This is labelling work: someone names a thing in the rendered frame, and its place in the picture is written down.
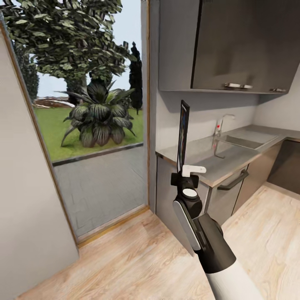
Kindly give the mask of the poster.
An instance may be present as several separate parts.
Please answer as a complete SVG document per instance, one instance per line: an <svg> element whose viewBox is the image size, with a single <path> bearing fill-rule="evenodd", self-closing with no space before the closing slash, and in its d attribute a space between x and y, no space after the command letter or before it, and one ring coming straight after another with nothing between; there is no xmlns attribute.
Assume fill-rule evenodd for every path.
<svg viewBox="0 0 300 300"><path fill-rule="evenodd" d="M177 153L177 173L182 173L182 167L185 161L185 149L188 132L190 106L184 101L181 101L181 114L180 114L180 129Z"/></svg>

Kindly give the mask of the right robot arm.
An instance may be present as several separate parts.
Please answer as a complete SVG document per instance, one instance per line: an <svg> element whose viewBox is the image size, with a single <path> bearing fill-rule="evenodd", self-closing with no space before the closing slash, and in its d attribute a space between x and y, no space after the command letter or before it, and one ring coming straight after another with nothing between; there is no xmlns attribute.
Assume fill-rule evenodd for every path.
<svg viewBox="0 0 300 300"><path fill-rule="evenodd" d="M182 173L171 174L171 185L177 186L173 209L198 255L215 300L265 300L254 286L233 251L223 238L221 226L208 213L199 217L203 203L195 188L202 166L183 165Z"/></svg>

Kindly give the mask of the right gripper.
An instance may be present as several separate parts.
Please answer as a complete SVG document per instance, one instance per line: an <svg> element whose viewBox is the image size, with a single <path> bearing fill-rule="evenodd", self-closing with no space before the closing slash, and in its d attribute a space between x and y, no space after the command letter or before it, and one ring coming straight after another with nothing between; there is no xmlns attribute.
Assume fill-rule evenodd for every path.
<svg viewBox="0 0 300 300"><path fill-rule="evenodd" d="M189 182L194 186L194 188L198 188L199 177L198 175L183 177L180 172L171 174L171 185L179 186L183 182Z"/></svg>

